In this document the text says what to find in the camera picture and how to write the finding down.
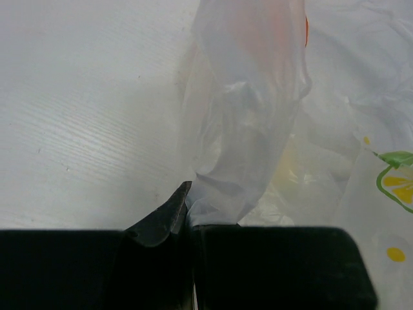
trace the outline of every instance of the translucent plastic bag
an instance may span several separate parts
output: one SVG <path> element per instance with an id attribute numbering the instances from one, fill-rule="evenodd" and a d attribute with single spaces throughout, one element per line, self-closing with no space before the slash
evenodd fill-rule
<path id="1" fill-rule="evenodd" d="M 413 309 L 413 2 L 319 0 L 306 12 L 312 90 L 273 186 L 240 223 L 342 227 L 380 309 Z"/>
<path id="2" fill-rule="evenodd" d="M 392 155 L 361 152 L 332 224 L 357 241 L 381 309 L 413 309 L 413 178 Z"/>
<path id="3" fill-rule="evenodd" d="M 237 223 L 265 192 L 289 137 L 305 70 L 303 0 L 202 0 L 183 105 L 193 225 Z"/>

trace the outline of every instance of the white plastic bag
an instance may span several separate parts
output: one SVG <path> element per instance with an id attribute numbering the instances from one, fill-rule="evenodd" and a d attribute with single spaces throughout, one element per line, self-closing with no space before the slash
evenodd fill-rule
<path id="1" fill-rule="evenodd" d="M 240 223 L 342 227 L 380 309 L 413 309 L 413 2 L 317 0 L 306 12 L 312 90 L 275 186 Z"/>
<path id="2" fill-rule="evenodd" d="M 357 241 L 381 309 L 413 309 L 413 178 L 397 167 L 363 150 L 332 222 Z"/>
<path id="3" fill-rule="evenodd" d="M 192 225 L 237 223 L 265 192 L 309 90 L 305 31 L 303 0 L 201 1 L 181 144 Z"/>

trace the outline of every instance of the black object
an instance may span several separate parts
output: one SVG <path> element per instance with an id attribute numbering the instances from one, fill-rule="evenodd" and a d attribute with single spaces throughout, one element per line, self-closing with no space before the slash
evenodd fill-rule
<path id="1" fill-rule="evenodd" d="M 126 231 L 0 231 L 0 309 L 375 309 L 339 229 L 186 226 L 183 183 Z"/>
<path id="2" fill-rule="evenodd" d="M 192 229 L 199 310 L 373 310 L 358 248 L 341 229 L 211 225 Z"/>
<path id="3" fill-rule="evenodd" d="M 192 309 L 189 188 L 126 231 L 1 231 L 0 309 Z"/>

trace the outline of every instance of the white table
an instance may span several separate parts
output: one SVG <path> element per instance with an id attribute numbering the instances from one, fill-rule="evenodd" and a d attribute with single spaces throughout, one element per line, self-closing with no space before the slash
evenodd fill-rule
<path id="1" fill-rule="evenodd" d="M 124 229 L 169 197 L 197 6 L 1 1 L 1 228 Z"/>

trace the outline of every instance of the white wood grain surface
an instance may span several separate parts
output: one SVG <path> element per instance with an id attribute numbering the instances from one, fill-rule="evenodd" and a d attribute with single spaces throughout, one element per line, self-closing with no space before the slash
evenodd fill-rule
<path id="1" fill-rule="evenodd" d="M 0 227 L 124 229 L 179 185 L 196 0 L 2 0 Z"/>

